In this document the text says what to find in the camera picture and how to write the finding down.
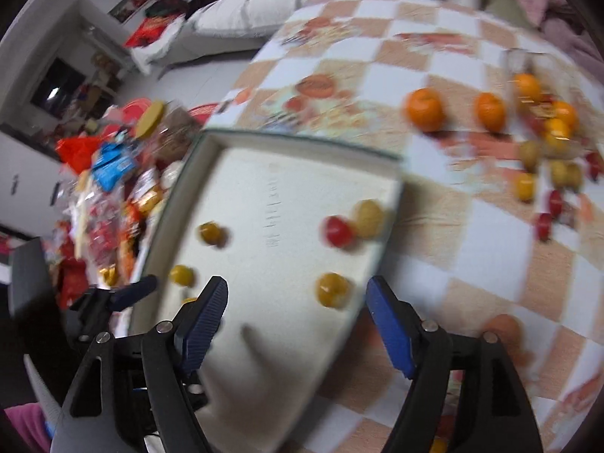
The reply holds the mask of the jar with yellow lid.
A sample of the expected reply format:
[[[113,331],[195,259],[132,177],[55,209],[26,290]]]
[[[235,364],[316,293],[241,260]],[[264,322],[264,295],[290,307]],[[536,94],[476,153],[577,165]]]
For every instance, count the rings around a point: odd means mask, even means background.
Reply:
[[[156,100],[137,120],[134,133],[148,157],[168,166],[186,156],[202,128],[180,103]]]

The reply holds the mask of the blue snack packet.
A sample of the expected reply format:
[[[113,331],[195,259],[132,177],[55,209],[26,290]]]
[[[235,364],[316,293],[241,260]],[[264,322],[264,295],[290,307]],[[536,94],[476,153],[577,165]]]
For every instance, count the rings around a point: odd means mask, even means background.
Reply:
[[[103,142],[92,165],[92,176],[100,189],[108,193],[136,169],[137,163],[128,145]]]

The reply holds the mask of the red snack packets pile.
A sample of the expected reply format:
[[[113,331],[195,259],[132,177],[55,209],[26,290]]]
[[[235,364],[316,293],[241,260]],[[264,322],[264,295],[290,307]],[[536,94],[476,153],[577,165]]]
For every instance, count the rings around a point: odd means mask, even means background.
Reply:
[[[103,142],[124,143],[134,154],[137,169],[105,193],[92,176],[92,165]],[[146,219],[163,197],[156,162],[143,143],[124,132],[112,137],[80,136],[59,140],[62,164],[77,175],[62,186],[62,219],[55,225],[46,256],[52,269],[55,297],[66,310],[88,287],[114,290],[130,282],[144,238]],[[116,264],[120,281],[108,287],[99,269]]]

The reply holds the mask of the red cherry tomato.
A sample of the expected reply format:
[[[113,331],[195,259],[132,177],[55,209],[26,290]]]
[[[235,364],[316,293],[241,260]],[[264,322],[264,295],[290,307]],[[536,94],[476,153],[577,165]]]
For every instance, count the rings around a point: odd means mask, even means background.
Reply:
[[[553,218],[550,213],[540,213],[535,222],[535,233],[539,241],[547,242],[551,238]]]
[[[560,190],[554,189],[549,194],[548,206],[551,217],[559,219],[564,209],[564,197]]]

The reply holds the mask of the yellow cherry tomato on table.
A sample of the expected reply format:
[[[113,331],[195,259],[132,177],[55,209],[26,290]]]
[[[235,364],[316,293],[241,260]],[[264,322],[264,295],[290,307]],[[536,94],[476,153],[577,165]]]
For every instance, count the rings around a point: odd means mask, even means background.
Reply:
[[[535,199],[535,175],[520,172],[514,181],[515,196],[519,202],[531,203]]]

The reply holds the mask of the white shallow box tray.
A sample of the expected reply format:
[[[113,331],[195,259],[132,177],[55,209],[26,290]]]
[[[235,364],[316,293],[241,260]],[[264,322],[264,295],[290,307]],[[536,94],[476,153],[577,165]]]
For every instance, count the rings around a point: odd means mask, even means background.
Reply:
[[[214,448],[273,452],[289,436],[350,335],[392,229],[339,250],[325,243],[322,223],[364,199],[393,215],[402,189],[391,153],[251,131],[200,135],[136,267],[160,284],[134,306],[129,330],[176,315],[186,292],[170,280],[175,265],[194,270],[195,293],[212,276],[226,280],[227,306],[200,370],[209,403],[197,419]],[[210,221],[224,230],[220,247],[197,233]],[[330,272],[351,285],[340,309],[315,295]]]

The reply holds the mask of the brown longan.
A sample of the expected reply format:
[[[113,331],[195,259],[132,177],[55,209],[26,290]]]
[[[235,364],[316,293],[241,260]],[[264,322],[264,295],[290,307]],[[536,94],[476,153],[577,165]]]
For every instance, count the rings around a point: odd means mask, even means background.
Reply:
[[[575,163],[566,164],[566,188],[574,193],[580,193],[584,184],[584,173]]]
[[[564,189],[567,185],[567,164],[563,160],[551,160],[550,178],[555,189]]]
[[[356,234],[363,239],[380,235],[386,214],[375,199],[364,199],[354,209],[353,224]]]
[[[517,145],[518,160],[528,173],[535,173],[541,161],[541,148],[532,140],[520,142]]]

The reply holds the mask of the checkered patterned tablecloth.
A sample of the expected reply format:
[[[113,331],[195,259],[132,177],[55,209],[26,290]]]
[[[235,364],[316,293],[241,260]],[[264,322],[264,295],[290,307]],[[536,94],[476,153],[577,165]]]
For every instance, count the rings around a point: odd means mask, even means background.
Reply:
[[[553,185],[543,160],[535,199],[519,202],[515,115],[496,136],[481,128],[482,92],[508,99],[504,53],[554,55],[578,77],[595,141],[603,87],[528,31],[437,0],[317,0],[298,9],[236,80],[210,125],[291,133],[399,154],[405,187],[384,269],[392,288],[446,329],[492,327],[522,337],[517,361],[545,451],[568,449],[603,385],[603,184],[564,193],[562,222],[539,241],[536,218]],[[422,88],[442,100],[445,123],[416,128],[404,111]]]

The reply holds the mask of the clear glass fruit bowl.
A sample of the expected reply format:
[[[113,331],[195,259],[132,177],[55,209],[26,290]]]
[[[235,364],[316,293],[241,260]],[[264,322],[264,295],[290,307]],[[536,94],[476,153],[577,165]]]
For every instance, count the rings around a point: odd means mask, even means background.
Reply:
[[[512,48],[503,67],[514,114],[543,156],[574,160],[594,149],[578,77],[568,66],[549,53]]]

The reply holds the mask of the large orange mandarin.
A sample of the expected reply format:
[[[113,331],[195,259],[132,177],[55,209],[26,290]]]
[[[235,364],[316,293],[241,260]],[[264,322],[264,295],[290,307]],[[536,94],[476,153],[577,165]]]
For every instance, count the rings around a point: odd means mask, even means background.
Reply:
[[[445,123],[445,111],[440,95],[431,88],[412,92],[405,101],[404,111],[410,122],[424,133],[435,133]]]

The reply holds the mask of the pink blanket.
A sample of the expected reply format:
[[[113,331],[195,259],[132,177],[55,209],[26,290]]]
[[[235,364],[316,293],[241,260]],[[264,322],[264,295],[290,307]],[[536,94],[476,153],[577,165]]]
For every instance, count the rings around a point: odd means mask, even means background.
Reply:
[[[603,82],[603,56],[567,0],[516,0],[531,26]]]

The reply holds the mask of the red tomato behind bowl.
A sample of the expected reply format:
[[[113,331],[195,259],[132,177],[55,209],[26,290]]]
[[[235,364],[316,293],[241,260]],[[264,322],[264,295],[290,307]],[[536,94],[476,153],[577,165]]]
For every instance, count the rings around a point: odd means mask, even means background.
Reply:
[[[588,177],[593,182],[598,182],[603,175],[603,160],[598,151],[589,151],[585,156],[588,165]]]

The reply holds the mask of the yellow cherry tomato pair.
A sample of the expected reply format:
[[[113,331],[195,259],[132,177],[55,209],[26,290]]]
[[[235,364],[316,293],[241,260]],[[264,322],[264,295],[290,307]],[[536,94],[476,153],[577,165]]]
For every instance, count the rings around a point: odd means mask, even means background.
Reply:
[[[317,300],[327,308],[342,308],[349,297],[349,281],[337,273],[325,273],[320,276],[315,284]]]
[[[170,271],[170,280],[181,287],[193,287],[196,276],[192,268],[184,265],[175,265]]]

